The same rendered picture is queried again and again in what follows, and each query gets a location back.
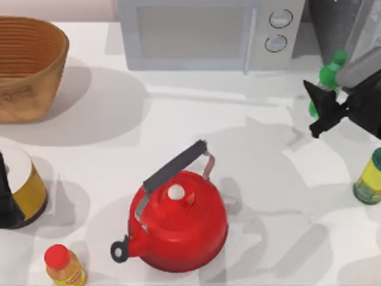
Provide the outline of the microwave knob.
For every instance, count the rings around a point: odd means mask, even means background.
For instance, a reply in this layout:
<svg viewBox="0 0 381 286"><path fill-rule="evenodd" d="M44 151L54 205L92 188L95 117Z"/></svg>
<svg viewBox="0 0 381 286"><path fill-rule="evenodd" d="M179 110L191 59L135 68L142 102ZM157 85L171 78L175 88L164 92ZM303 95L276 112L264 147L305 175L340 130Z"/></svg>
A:
<svg viewBox="0 0 381 286"><path fill-rule="evenodd" d="M293 20L293 14L291 11L284 9L274 11L269 17L270 26L275 29L282 29L290 25Z"/></svg>
<svg viewBox="0 0 381 286"><path fill-rule="evenodd" d="M288 40L283 35L276 35L273 37L269 37L264 42L264 47L268 52L278 53L283 51L288 45Z"/></svg>

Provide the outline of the yellow and white can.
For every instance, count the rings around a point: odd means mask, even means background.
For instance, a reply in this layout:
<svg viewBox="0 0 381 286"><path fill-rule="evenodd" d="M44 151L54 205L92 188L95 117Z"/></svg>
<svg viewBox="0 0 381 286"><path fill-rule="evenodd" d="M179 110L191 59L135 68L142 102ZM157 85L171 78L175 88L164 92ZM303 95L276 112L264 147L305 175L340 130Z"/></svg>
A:
<svg viewBox="0 0 381 286"><path fill-rule="evenodd" d="M15 147L0 147L7 171L8 183L25 218L19 228L33 223L46 209L46 187L31 157Z"/></svg>

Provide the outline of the pale microwave oven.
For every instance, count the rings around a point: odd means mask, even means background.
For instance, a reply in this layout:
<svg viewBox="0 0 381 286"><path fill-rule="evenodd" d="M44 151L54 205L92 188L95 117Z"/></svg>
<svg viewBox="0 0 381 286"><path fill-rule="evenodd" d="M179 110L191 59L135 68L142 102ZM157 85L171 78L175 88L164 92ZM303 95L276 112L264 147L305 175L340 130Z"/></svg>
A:
<svg viewBox="0 0 381 286"><path fill-rule="evenodd" d="M255 4L255 9L257 10L256 26L248 72L253 70L284 69L292 58L305 0L255 0ZM291 11L293 14L293 20L290 25L282 29L271 27L269 23L271 13L284 9ZM287 47L278 53L268 52L264 47L264 42L267 38L278 34L287 38Z"/></svg>

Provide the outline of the yellow bottle with red cap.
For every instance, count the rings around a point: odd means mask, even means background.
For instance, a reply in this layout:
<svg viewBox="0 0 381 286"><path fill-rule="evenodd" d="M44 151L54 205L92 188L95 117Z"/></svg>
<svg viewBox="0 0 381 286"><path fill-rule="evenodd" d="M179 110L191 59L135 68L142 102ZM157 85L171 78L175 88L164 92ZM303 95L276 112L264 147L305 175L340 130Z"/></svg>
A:
<svg viewBox="0 0 381 286"><path fill-rule="evenodd" d="M85 286L86 272L74 252L62 244L50 246L45 254L46 272L55 286Z"/></svg>

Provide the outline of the green bottle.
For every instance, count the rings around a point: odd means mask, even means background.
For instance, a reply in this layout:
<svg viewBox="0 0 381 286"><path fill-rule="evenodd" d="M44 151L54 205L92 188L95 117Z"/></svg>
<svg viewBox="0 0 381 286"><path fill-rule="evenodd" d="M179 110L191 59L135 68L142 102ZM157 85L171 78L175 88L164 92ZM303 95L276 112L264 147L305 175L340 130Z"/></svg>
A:
<svg viewBox="0 0 381 286"><path fill-rule="evenodd" d="M325 64L319 71L317 87L330 92L335 92L335 100L341 91L341 87L336 83L336 74L346 64L348 60L348 52L344 49L337 49L329 63Z"/></svg>

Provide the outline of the red kettle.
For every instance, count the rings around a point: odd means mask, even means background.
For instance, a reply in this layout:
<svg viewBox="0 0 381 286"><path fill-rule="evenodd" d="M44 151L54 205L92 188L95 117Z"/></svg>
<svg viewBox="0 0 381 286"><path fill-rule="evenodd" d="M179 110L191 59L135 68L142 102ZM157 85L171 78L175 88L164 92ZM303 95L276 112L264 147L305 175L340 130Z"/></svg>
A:
<svg viewBox="0 0 381 286"><path fill-rule="evenodd" d="M220 191L210 182L215 158L199 139L143 181L133 197L127 234L111 244L116 263L140 257L164 272L189 272L224 247L229 224Z"/></svg>

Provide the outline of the yellow and green can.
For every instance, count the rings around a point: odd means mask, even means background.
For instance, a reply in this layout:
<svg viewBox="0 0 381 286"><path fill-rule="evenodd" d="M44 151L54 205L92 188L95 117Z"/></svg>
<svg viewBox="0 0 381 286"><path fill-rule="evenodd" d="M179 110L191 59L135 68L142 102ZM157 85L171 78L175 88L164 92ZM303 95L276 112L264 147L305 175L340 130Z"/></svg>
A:
<svg viewBox="0 0 381 286"><path fill-rule="evenodd" d="M362 174L353 185L355 197L367 205L381 202L381 147L375 149Z"/></svg>

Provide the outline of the brown woven basket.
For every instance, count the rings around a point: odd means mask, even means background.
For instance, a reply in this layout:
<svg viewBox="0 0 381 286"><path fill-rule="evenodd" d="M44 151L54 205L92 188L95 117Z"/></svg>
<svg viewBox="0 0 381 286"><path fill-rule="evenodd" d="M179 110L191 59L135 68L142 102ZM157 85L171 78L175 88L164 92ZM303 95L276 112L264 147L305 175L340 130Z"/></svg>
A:
<svg viewBox="0 0 381 286"><path fill-rule="evenodd" d="M0 15L0 123L40 120L56 97L69 50L56 25Z"/></svg>

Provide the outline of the microwave oven door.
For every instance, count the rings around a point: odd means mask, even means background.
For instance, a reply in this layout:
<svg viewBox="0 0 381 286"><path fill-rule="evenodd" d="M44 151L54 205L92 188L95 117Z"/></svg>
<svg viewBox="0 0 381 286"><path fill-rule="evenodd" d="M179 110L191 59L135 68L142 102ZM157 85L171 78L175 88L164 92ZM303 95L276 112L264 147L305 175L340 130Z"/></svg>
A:
<svg viewBox="0 0 381 286"><path fill-rule="evenodd" d="M249 67L255 0L117 0L131 70Z"/></svg>

